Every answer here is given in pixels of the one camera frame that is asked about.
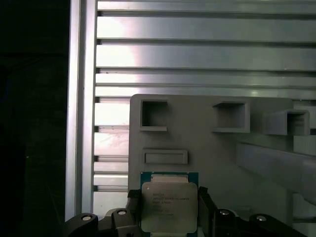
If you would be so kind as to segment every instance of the silver panel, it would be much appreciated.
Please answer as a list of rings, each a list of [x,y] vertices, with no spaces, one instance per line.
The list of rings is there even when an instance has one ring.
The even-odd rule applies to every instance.
[[[85,63],[83,94],[82,212],[93,210],[93,132],[97,0],[86,8]]]
[[[97,46],[96,66],[312,71],[315,55],[312,48],[104,44]]]
[[[298,13],[314,14],[316,12],[315,2],[301,1],[301,4],[286,0],[279,2],[253,0],[248,2],[225,1],[181,1],[171,0],[166,2],[155,1],[99,1],[98,10],[106,11],[158,11],[158,12],[230,12],[230,13]]]
[[[103,217],[111,209],[126,206],[127,192],[94,192],[93,201],[94,214]]]
[[[127,187],[127,175],[95,174],[94,185]]]
[[[313,20],[278,20],[276,24],[275,19],[106,16],[98,17],[97,37],[302,43],[313,40],[311,32],[314,28]]]
[[[94,134],[95,156],[128,156],[128,130]]]
[[[130,86],[97,86],[96,96],[131,97],[135,94],[170,94],[170,95],[221,95],[221,96],[256,96],[280,97],[292,99],[316,99],[315,90],[299,89],[266,89],[266,88],[227,88],[227,87],[199,87],[199,86],[173,86],[173,87],[130,87]]]

